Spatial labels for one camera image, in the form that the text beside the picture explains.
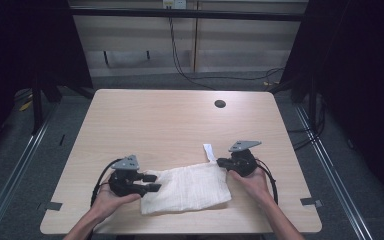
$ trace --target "white cloth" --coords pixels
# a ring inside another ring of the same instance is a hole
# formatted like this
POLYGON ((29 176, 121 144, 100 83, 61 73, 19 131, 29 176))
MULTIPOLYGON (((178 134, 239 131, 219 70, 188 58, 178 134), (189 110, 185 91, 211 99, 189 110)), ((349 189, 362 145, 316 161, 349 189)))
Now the white cloth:
POLYGON ((166 171, 147 171, 162 184, 158 192, 141 199, 142 214, 201 210, 232 199, 226 170, 217 163, 202 163, 166 171))

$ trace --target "bare arm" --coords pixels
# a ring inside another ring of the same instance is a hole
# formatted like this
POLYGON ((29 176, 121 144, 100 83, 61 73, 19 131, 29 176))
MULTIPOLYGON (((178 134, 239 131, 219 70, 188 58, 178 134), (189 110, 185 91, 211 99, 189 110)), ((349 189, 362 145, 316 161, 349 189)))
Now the bare arm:
POLYGON ((92 208, 80 218, 67 236, 65 236, 64 240, 86 239, 93 228, 113 214, 117 208, 139 198, 139 194, 118 197, 110 190, 108 184, 102 185, 92 208))
POLYGON ((229 174, 245 187, 247 193, 266 213, 270 226, 278 239, 304 239, 270 195, 267 187, 266 174, 263 170, 257 168, 247 177, 241 177, 235 171, 229 171, 229 174))

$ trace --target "forearm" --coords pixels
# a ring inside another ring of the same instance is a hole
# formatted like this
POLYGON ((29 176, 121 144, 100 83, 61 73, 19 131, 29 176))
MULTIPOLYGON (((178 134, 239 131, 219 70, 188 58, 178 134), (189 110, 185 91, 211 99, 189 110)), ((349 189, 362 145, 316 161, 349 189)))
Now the forearm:
POLYGON ((304 239, 300 232, 285 216, 270 194, 260 196, 259 207, 266 213, 273 232, 280 240, 304 239))
POLYGON ((102 222, 102 220, 103 219, 94 213, 93 209, 89 210, 70 230, 67 236, 65 236, 64 240, 86 239, 93 228, 98 223, 102 222))

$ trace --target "wooden table top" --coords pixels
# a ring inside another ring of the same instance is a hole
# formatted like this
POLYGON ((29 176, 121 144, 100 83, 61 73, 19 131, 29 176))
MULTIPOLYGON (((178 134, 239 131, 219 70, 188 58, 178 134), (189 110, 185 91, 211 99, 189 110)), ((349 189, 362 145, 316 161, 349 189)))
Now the wooden table top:
MULTIPOLYGON (((265 92, 116 90, 96 92, 52 202, 41 224, 45 234, 66 234, 90 207, 93 187, 111 161, 135 154, 141 169, 168 170, 230 157, 237 140, 262 141, 251 148, 270 168, 279 206, 301 232, 318 232, 321 222, 274 97, 265 92), (226 103, 215 106, 216 100, 226 103)), ((108 234, 229 234, 271 232, 255 202, 230 176, 232 200, 201 211, 143 216, 140 202, 123 205, 95 228, 108 234)))

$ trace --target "wall socket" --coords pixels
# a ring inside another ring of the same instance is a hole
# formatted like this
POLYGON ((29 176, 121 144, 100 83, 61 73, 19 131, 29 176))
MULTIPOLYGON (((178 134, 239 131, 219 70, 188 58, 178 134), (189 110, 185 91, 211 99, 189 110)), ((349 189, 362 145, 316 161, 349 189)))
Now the wall socket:
POLYGON ((186 9, 186 0, 163 0, 164 9, 186 9))

